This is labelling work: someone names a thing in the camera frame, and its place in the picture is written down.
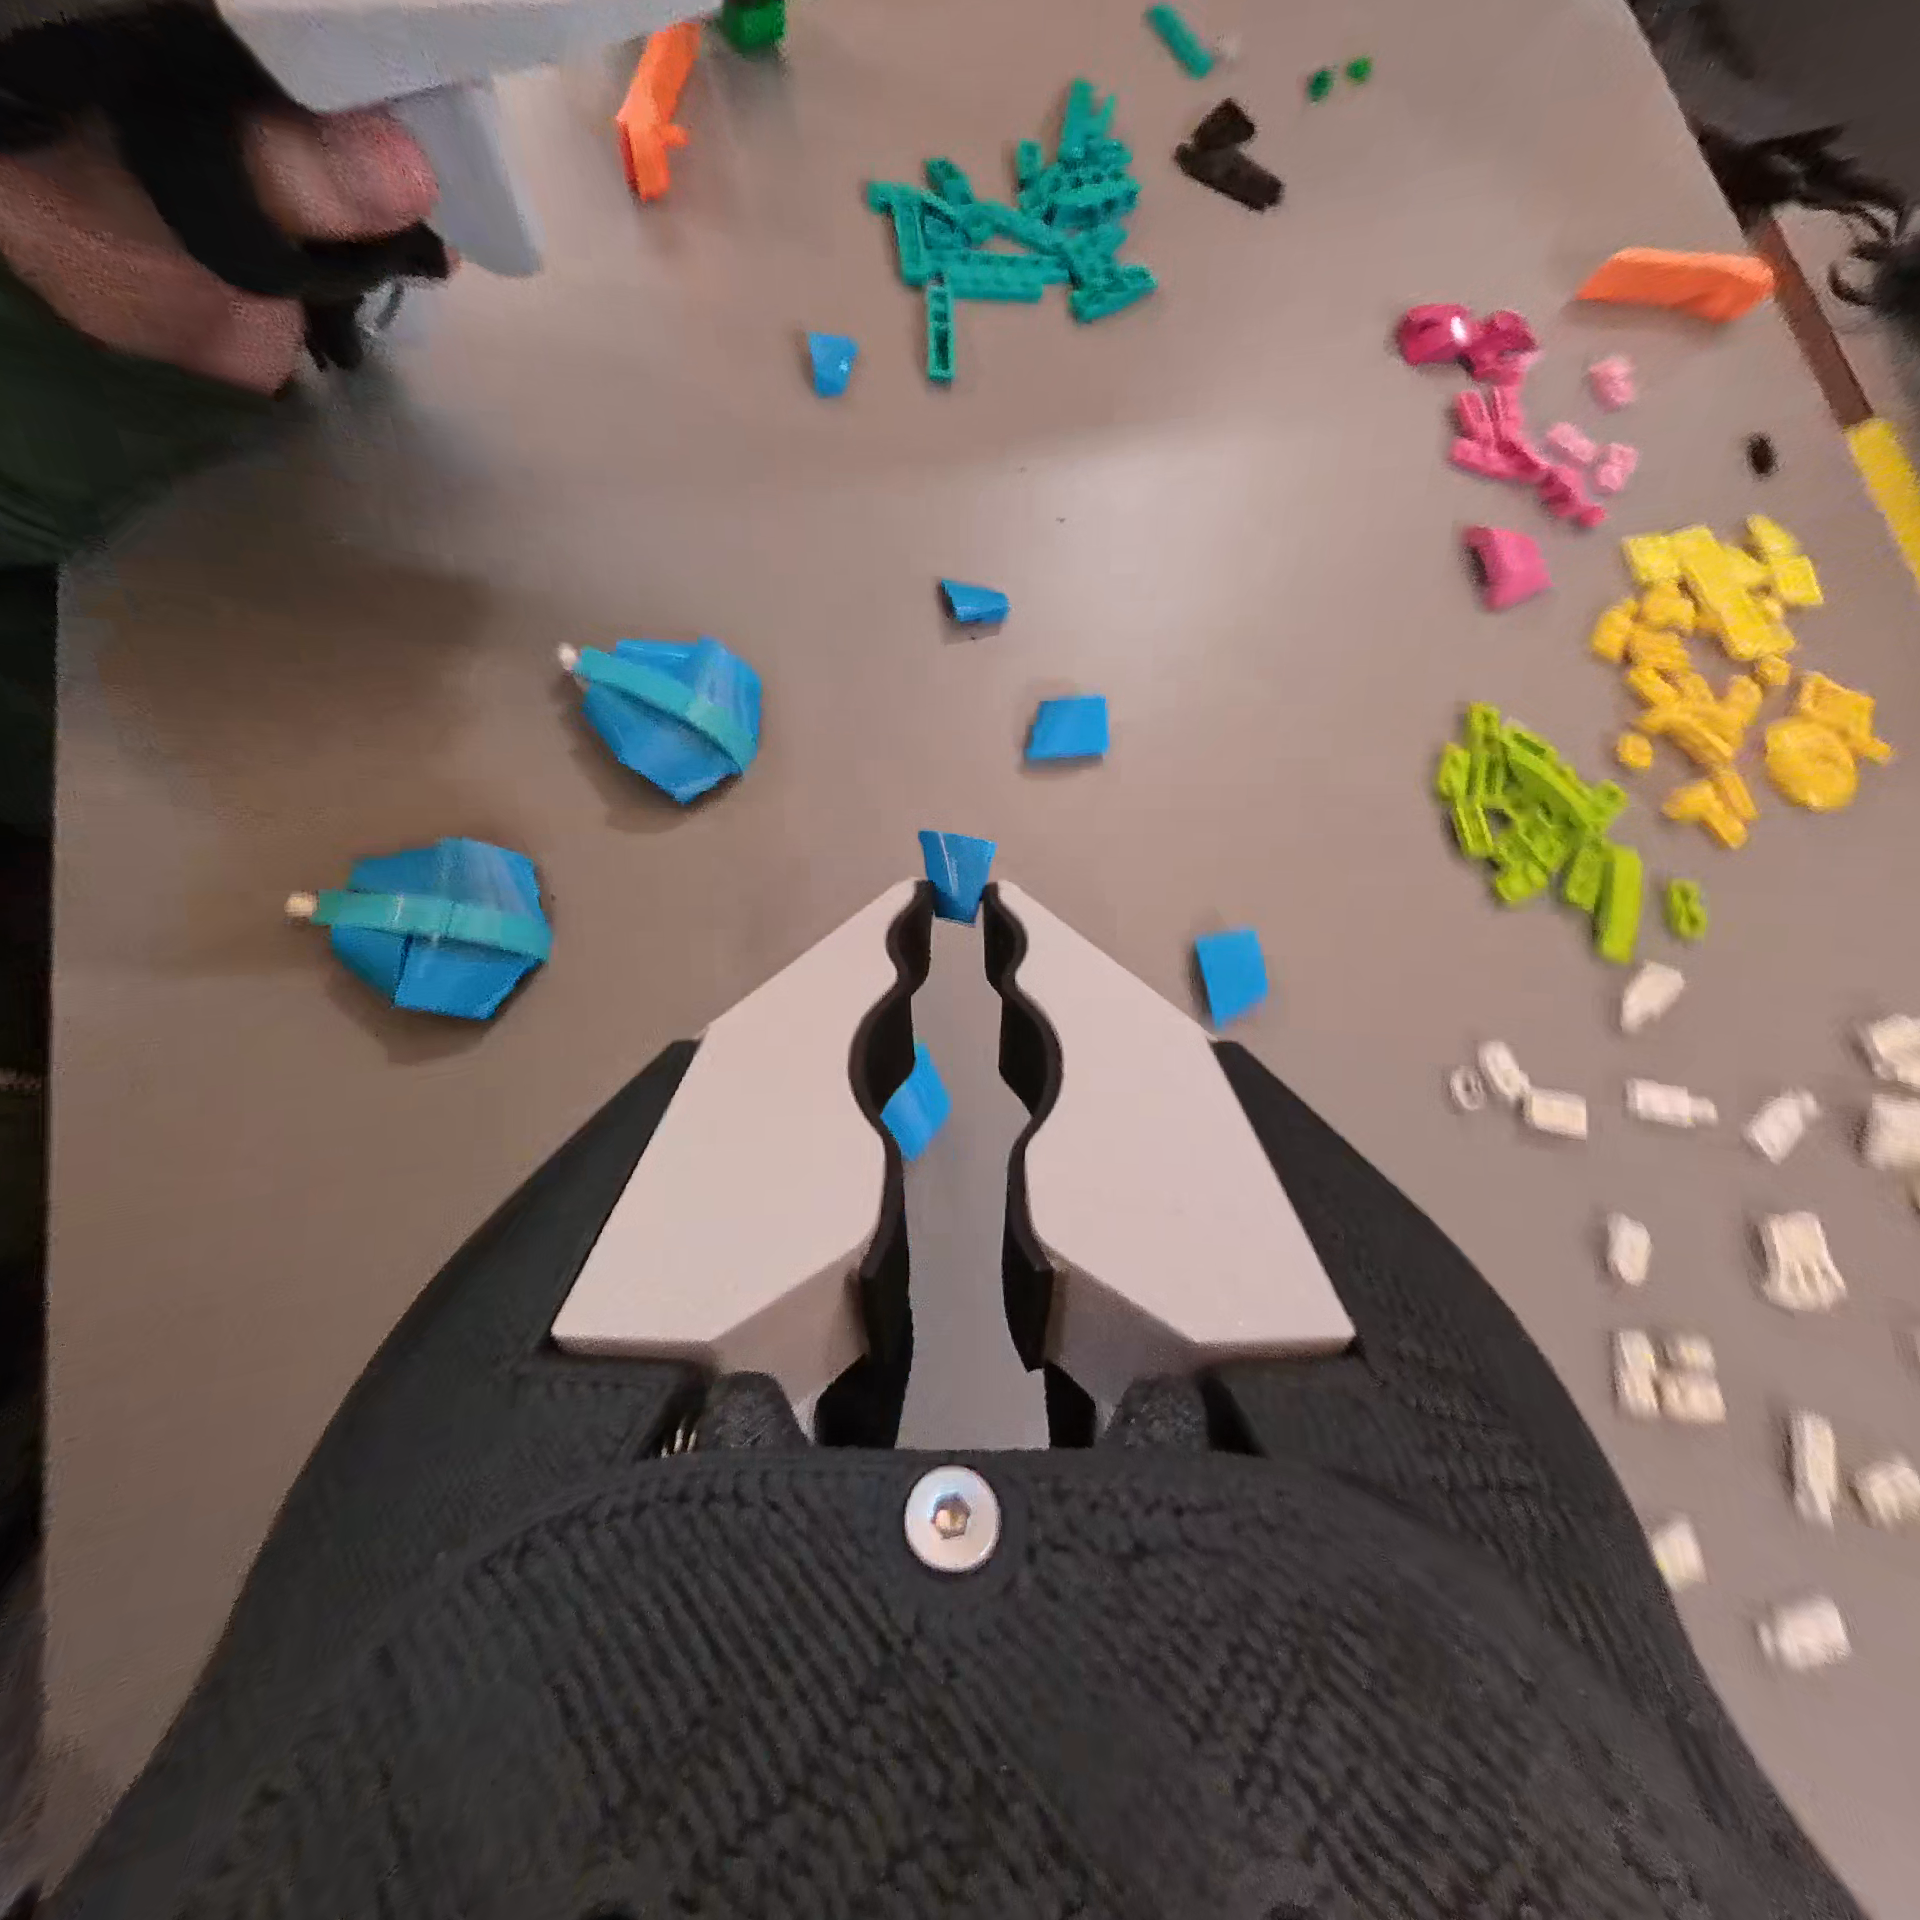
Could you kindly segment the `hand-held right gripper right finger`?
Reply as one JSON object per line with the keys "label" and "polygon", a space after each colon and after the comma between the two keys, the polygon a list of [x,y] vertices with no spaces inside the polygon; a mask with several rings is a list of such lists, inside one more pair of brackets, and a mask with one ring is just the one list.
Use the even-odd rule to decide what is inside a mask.
{"label": "hand-held right gripper right finger", "polygon": [[1047,1440],[1093,1446],[1145,1378],[1347,1354],[1354,1319],[1207,1028],[1016,883],[979,928],[1025,1111],[1001,1298]]}

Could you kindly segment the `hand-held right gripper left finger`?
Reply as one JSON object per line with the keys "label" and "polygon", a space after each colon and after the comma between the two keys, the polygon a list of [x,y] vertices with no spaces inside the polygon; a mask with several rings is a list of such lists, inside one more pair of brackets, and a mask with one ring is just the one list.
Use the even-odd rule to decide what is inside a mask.
{"label": "hand-held right gripper left finger", "polygon": [[712,1020],[552,1329],[592,1360],[769,1376],[829,1447],[898,1440],[905,1160],[933,894],[898,881]]}

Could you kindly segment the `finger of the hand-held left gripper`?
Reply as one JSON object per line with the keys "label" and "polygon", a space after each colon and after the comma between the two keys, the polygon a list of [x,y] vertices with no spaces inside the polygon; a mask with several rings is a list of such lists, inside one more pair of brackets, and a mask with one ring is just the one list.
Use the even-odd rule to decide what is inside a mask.
{"label": "finger of the hand-held left gripper", "polygon": [[500,136],[497,80],[705,22],[717,2],[221,2],[220,18],[316,115],[389,112],[439,184],[431,220],[463,264],[541,267],[537,218]]}

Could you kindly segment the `blue lego assembly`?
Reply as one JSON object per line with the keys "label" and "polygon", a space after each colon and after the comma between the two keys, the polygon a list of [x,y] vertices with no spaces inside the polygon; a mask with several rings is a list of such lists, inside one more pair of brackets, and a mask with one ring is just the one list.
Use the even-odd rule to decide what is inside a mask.
{"label": "blue lego assembly", "polygon": [[284,916],[401,1014],[484,1024],[553,950],[537,865],[471,836],[368,856],[345,883],[290,894]]}
{"label": "blue lego assembly", "polygon": [[626,639],[559,650],[584,721],[619,768],[688,807],[762,752],[762,674],[725,643]]}

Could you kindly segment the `person's left forearm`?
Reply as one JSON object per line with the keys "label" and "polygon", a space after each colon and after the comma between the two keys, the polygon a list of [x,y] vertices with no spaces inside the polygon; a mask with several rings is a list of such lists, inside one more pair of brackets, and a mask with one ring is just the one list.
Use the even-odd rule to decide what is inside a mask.
{"label": "person's left forearm", "polygon": [[305,306],[187,258],[133,256],[55,287],[2,274],[2,567],[58,569],[273,409]]}

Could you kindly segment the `orange lego wedge piece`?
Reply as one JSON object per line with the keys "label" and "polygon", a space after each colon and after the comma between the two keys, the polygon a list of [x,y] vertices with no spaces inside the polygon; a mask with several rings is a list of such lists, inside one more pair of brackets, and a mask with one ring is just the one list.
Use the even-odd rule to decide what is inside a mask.
{"label": "orange lego wedge piece", "polygon": [[1581,305],[1643,306],[1733,324],[1776,296],[1776,270],[1756,254],[1623,248],[1573,294]]}
{"label": "orange lego wedge piece", "polygon": [[616,142],[635,201],[659,201],[671,188],[671,163],[688,145],[680,122],[682,94],[705,47],[705,24],[682,22],[647,35],[621,106]]}

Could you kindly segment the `group of white lego pieces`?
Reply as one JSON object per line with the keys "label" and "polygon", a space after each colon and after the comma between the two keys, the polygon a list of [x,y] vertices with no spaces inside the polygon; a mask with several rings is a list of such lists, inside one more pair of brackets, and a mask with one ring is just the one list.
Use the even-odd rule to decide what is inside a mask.
{"label": "group of white lego pieces", "polygon": [[[1682,977],[1648,966],[1623,990],[1620,1026],[1637,1033],[1669,1014]],[[1916,1175],[1916,1015],[1885,1015],[1861,1026],[1859,1048],[1868,1070],[1884,1083],[1873,1095],[1864,1128],[1864,1164],[1873,1170]],[[1589,1106],[1579,1095],[1540,1088],[1521,1067],[1513,1049],[1483,1043],[1469,1064],[1448,1076],[1449,1103],[1464,1114],[1506,1108],[1536,1136],[1587,1142]],[[1700,1130],[1717,1120],[1715,1104],[1689,1088],[1632,1076],[1623,1088],[1632,1120],[1672,1130]],[[1819,1103],[1807,1088],[1788,1088],[1763,1103],[1741,1139],[1764,1164],[1784,1166],[1819,1118]],[[1811,1210],[1770,1214],[1757,1225],[1760,1298],[1778,1313],[1824,1314],[1847,1304],[1847,1286],[1819,1216]],[[1651,1274],[1653,1242],[1647,1223],[1609,1214],[1600,1230],[1600,1262],[1623,1290],[1641,1288]],[[1609,1336],[1609,1378],[1616,1411],[1641,1425],[1717,1426],[1725,1400],[1712,1345],[1703,1336],[1656,1336],[1620,1329]],[[1881,1457],[1847,1474],[1833,1422],[1811,1408],[1795,1408],[1785,1425],[1785,1474],[1795,1513],[1833,1530],[1841,1504],[1851,1497],[1861,1518],[1876,1530],[1916,1524],[1916,1462]],[[1708,1575],[1692,1520],[1672,1518],[1648,1539],[1653,1561],[1669,1590],[1682,1593]],[[1843,1609],[1832,1596],[1785,1601],[1757,1622],[1757,1646],[1785,1674],[1823,1674],[1850,1660],[1855,1644]]]}

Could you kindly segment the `pile of teal lego pieces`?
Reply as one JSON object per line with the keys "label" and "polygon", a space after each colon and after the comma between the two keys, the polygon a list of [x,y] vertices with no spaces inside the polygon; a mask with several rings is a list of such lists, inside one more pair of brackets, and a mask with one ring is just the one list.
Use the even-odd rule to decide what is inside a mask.
{"label": "pile of teal lego pieces", "polygon": [[892,234],[897,274],[922,306],[924,375],[955,380],[963,305],[1065,302],[1069,324],[1115,321],[1160,290],[1129,256],[1141,184],[1115,136],[1115,98],[1089,80],[1064,97],[1051,142],[1012,146],[1011,186],[991,194],[957,161],[930,155],[916,180],[873,179],[863,199]]}

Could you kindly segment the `large magenta curved lego piece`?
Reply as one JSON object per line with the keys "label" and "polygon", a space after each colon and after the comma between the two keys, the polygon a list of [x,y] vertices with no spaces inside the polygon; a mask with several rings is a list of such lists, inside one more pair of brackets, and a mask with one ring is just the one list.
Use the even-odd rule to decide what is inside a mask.
{"label": "large magenta curved lego piece", "polygon": [[1490,614],[1521,608],[1552,588],[1547,558],[1531,536],[1469,523],[1460,530],[1460,548],[1472,564],[1479,602]]}

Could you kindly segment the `pile of yellow lego pieces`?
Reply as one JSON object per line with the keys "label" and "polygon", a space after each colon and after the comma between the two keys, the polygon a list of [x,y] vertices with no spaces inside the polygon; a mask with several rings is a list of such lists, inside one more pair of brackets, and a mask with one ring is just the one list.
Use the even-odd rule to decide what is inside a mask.
{"label": "pile of yellow lego pieces", "polygon": [[1619,558],[1589,654],[1616,684],[1615,764],[1656,785],[1665,824],[1740,850],[1768,806],[1832,818],[1898,761],[1876,700],[1801,646],[1826,594],[1784,523],[1623,536]]}

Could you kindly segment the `black lego pieces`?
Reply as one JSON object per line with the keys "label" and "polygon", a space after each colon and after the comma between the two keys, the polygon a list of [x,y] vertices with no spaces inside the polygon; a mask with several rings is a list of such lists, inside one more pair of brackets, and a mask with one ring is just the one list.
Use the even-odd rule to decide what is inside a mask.
{"label": "black lego pieces", "polygon": [[1252,155],[1255,119],[1234,100],[1219,100],[1178,145],[1178,169],[1199,186],[1252,214],[1285,201],[1285,184]]}

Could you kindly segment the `pile of pink lego pieces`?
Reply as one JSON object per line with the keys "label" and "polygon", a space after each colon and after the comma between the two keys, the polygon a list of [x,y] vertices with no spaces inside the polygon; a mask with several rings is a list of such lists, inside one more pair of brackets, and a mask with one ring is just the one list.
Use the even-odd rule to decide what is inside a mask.
{"label": "pile of pink lego pieces", "polygon": [[1416,305],[1394,328],[1409,368],[1455,368],[1448,462],[1469,476],[1530,491],[1543,513],[1581,530],[1608,519],[1608,502],[1637,479],[1641,454],[1569,422],[1536,430],[1524,388],[1540,356],[1536,329],[1513,308]]}

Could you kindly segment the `person's left hand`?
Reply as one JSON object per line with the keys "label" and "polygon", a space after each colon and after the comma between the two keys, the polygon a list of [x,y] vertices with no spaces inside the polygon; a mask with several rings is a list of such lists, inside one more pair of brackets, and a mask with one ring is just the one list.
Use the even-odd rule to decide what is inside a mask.
{"label": "person's left hand", "polygon": [[[242,155],[256,203],[296,240],[385,238],[439,198],[385,112],[265,112]],[[97,345],[248,393],[276,393],[301,362],[299,305],[241,294],[193,258],[100,123],[2,161],[2,256]]]}

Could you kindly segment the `yellow tape strip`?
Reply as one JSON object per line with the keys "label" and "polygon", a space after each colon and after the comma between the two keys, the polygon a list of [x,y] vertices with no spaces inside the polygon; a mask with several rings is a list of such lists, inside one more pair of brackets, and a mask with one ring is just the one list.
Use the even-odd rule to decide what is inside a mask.
{"label": "yellow tape strip", "polygon": [[1855,460],[1864,491],[1873,499],[1888,537],[1898,546],[1911,582],[1919,586],[1920,577],[1920,491],[1919,472],[1905,449],[1898,428],[1869,417],[1843,430],[1844,444]]}

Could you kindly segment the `dark tangled object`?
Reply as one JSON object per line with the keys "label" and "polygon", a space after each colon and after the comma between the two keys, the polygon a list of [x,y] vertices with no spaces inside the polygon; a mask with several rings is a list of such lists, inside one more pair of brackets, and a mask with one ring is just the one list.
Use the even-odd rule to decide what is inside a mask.
{"label": "dark tangled object", "polygon": [[1916,335],[1916,186],[1875,169],[1807,83],[1763,62],[1738,4],[1629,2],[1628,11],[1740,226],[1756,232],[1785,208],[1833,218],[1851,248],[1829,270],[1832,296]]}

